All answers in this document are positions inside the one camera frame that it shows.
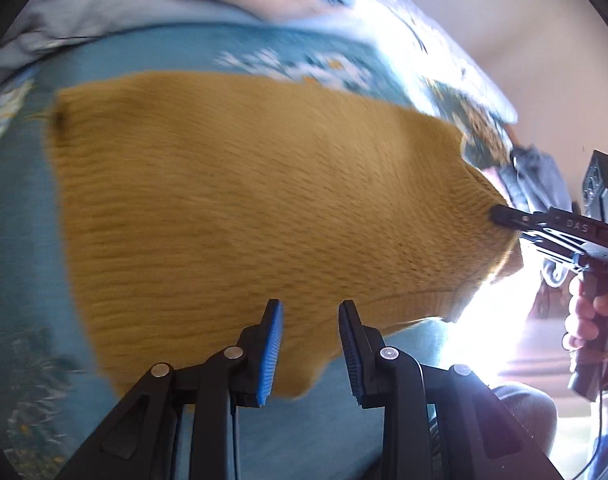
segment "gray cloth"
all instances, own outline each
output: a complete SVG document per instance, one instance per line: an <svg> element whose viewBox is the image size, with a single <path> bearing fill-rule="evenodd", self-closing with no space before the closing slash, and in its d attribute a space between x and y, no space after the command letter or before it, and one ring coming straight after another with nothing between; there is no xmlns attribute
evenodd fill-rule
<svg viewBox="0 0 608 480"><path fill-rule="evenodd" d="M30 0L0 47L0 84L16 70L63 46L166 23L267 26L242 9L214 0ZM373 32L369 36L355 14L318 16L284 26L374 43Z"/></svg>
<svg viewBox="0 0 608 480"><path fill-rule="evenodd" d="M558 409L553 399L545 393L519 383L503 384L495 388L495 395L503 402L513 416L524 427L524 430L533 437L538 447L548 456L553 449L555 434L558 428ZM433 478L441 480L441 460L439 456L439 438L437 436L437 423L431 423L431 442L433 444ZM360 478L360 480L380 480L381 467L379 462Z"/></svg>
<svg viewBox="0 0 608 480"><path fill-rule="evenodd" d="M498 176L515 208L527 213L545 212L550 207L572 210L571 195L551 155L535 146L517 147L513 148L511 159L513 165L500 168ZM567 275L568 270L561 265L544 261L542 276L548 285L561 285Z"/></svg>

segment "knit fabric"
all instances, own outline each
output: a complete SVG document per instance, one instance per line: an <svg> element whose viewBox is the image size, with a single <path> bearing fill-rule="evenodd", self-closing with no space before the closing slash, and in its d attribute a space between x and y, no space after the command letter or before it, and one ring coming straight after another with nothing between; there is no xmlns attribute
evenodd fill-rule
<svg viewBox="0 0 608 480"><path fill-rule="evenodd" d="M234 344L279 298L274 391L298 396L340 352L342 300L384 333L455 319L515 242L456 127L315 84L94 82L59 94L50 139L72 291L118 391Z"/></svg>

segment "human hand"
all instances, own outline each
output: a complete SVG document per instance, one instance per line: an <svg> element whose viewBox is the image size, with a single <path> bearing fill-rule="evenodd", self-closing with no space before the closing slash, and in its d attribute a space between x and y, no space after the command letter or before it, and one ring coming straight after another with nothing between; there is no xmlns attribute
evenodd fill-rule
<svg viewBox="0 0 608 480"><path fill-rule="evenodd" d="M570 283L569 292L572 295L568 302L570 315L566 318L566 331L562 345L567 350L577 350L587 341L597 338L599 329L592 321L595 314L608 317L608 294L597 296L593 302L587 300L584 294L584 282L575 276Z"/></svg>

